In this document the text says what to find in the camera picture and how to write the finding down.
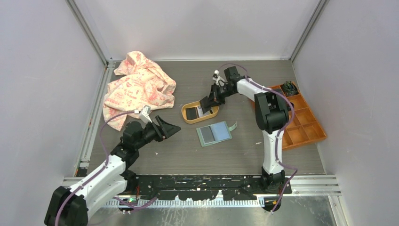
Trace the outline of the black credit card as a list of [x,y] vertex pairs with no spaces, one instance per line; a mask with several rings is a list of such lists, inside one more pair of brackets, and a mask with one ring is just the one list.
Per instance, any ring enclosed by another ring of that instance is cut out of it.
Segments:
[[187,120],[195,120],[199,118],[198,108],[197,107],[186,108],[186,118]]

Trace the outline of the yellow oval tray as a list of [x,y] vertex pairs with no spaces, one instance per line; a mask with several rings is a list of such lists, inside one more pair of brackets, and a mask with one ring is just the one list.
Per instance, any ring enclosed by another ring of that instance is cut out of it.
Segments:
[[[187,120],[186,118],[186,108],[190,108],[190,107],[197,107],[198,108],[198,113],[199,113],[199,118],[195,119],[195,120]],[[219,112],[219,107],[218,106],[214,106],[212,107],[212,109],[210,111],[208,111],[207,113],[203,113],[201,106],[200,106],[200,101],[195,101],[195,102],[191,102],[188,104],[183,105],[182,109],[181,109],[181,113],[183,116],[184,121],[187,124],[195,124],[204,120],[208,120],[211,118],[214,118],[217,116]]]

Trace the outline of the green card holder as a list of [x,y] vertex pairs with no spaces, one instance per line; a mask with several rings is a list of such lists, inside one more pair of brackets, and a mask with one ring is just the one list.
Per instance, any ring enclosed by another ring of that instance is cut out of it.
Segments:
[[215,137],[215,142],[212,142],[210,144],[204,144],[203,139],[202,139],[202,135],[200,133],[200,128],[201,127],[196,128],[196,131],[197,131],[197,134],[198,134],[198,137],[199,137],[199,141],[200,141],[200,144],[201,144],[202,147],[214,145],[214,144],[217,144],[217,143],[232,139],[231,132],[236,129],[237,123],[235,123],[235,124],[233,124],[231,126],[228,126],[226,121],[221,121],[221,122],[218,122],[218,123],[211,124],[209,126],[211,127],[212,132],[213,132],[214,137]]

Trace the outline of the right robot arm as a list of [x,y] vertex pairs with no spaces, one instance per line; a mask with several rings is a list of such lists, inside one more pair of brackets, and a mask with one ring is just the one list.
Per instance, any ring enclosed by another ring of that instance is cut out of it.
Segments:
[[289,101],[278,91],[239,74],[235,66],[224,70],[225,78],[216,70],[212,76],[214,83],[208,96],[200,101],[204,113],[225,104],[225,99],[234,94],[248,97],[255,104],[255,120],[264,138],[264,160],[261,174],[261,187],[266,193],[275,192],[285,182],[282,161],[282,136],[289,122],[287,106]]

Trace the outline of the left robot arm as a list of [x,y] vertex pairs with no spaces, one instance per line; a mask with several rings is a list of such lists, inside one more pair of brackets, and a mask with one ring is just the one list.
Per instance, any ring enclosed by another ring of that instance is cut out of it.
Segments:
[[47,226],[86,226],[91,217],[111,198],[136,191],[136,174],[129,167],[146,144],[162,142],[181,130],[159,116],[142,127],[129,122],[120,142],[105,161],[86,177],[66,188],[58,187],[52,194],[44,224]]

